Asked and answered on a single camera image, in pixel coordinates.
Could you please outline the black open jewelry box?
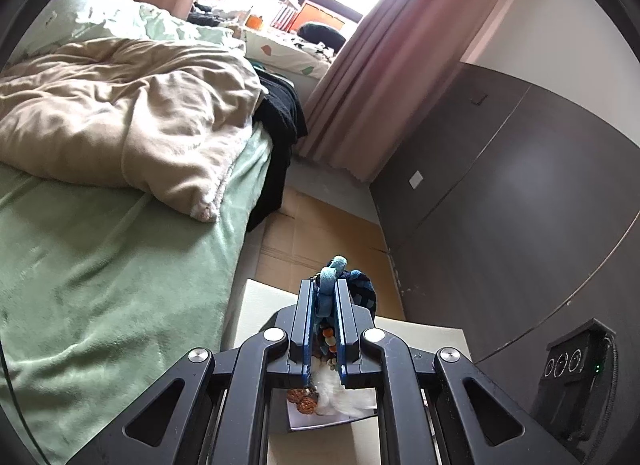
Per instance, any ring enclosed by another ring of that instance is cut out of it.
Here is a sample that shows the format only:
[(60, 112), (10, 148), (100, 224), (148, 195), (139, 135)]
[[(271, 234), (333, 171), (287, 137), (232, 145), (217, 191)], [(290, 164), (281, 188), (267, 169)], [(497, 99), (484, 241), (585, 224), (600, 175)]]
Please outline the black open jewelry box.
[(370, 419), (378, 411), (372, 388), (345, 389), (320, 395), (317, 390), (288, 389), (286, 417), (291, 431), (315, 430)]

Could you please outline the green bed sheet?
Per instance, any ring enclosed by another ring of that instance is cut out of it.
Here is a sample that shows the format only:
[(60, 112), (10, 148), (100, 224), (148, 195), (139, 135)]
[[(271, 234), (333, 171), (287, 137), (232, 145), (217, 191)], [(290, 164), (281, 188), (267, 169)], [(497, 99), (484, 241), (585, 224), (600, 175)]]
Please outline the green bed sheet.
[(214, 223), (2, 168), (1, 404), (37, 463), (65, 463), (188, 350), (219, 347), (270, 152), (256, 127)]

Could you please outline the dark wardrobe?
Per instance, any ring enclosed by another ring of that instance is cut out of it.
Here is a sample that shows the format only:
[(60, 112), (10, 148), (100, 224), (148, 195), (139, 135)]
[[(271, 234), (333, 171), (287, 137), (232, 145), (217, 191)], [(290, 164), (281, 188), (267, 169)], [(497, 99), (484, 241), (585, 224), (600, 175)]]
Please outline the dark wardrobe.
[(370, 190), (406, 317), (462, 329), (529, 405), (548, 344), (532, 329), (634, 217), (639, 150), (562, 96), (462, 64)]

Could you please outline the cardboard floor sheets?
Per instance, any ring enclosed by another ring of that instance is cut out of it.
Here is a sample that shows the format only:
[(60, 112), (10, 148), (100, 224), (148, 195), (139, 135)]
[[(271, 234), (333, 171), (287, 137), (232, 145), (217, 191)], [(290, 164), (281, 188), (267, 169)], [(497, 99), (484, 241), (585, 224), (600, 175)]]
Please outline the cardboard floor sheets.
[(281, 208), (265, 221), (255, 279), (297, 293), (300, 281), (336, 255), (370, 277), (379, 315), (405, 318), (380, 226), (290, 186)]

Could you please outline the beige duvet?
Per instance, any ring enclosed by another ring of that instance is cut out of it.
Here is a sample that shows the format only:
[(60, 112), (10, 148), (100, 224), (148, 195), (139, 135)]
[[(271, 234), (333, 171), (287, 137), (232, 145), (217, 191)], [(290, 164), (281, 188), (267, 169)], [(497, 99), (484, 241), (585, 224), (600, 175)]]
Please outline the beige duvet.
[(33, 176), (136, 188), (214, 222), (266, 90), (223, 46), (104, 38), (1, 74), (1, 160)]

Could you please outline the black clothing on bed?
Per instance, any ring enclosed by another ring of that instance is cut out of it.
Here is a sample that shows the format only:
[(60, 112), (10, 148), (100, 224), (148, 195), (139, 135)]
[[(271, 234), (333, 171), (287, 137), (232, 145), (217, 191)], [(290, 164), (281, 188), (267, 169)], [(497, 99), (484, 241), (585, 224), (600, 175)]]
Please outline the black clothing on bed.
[(248, 218), (247, 232), (280, 209), (293, 148), (308, 134), (302, 103), (292, 82), (259, 67), (255, 70), (268, 93), (258, 105), (254, 121), (260, 122), (269, 134), (272, 149), (262, 191)]

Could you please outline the pink right curtain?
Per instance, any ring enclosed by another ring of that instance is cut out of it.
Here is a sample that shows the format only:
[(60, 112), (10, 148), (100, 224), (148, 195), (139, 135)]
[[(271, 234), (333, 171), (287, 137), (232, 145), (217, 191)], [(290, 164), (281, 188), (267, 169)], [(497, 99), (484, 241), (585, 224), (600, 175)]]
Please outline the pink right curtain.
[(499, 0), (381, 0), (305, 107), (299, 156), (372, 181), (442, 95)]

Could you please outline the patterned window seat cushion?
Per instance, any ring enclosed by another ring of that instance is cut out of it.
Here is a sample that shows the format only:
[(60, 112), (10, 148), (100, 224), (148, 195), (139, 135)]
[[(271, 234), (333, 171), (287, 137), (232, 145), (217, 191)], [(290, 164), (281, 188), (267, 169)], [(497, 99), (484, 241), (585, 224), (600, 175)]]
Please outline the patterned window seat cushion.
[(243, 27), (246, 57), (260, 64), (320, 80), (331, 67), (325, 48), (285, 32), (260, 32)]

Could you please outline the black bag on sill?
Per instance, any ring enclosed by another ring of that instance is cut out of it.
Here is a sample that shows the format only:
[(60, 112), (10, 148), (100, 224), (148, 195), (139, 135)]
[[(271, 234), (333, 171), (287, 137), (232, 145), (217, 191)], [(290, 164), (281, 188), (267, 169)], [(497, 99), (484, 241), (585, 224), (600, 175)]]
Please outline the black bag on sill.
[(307, 22), (297, 29), (297, 35), (314, 44), (323, 43), (335, 53), (341, 50), (346, 38), (334, 27), (327, 24)]

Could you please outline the green patterned pillow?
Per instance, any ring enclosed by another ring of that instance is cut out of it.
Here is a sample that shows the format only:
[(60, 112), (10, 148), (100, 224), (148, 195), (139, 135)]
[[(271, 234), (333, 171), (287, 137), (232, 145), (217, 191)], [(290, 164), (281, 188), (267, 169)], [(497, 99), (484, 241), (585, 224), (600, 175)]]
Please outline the green patterned pillow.
[(136, 0), (51, 0), (13, 50), (15, 64), (47, 54), (66, 43), (100, 38), (186, 40), (219, 44), (242, 53), (246, 45), (231, 29), (183, 21)]

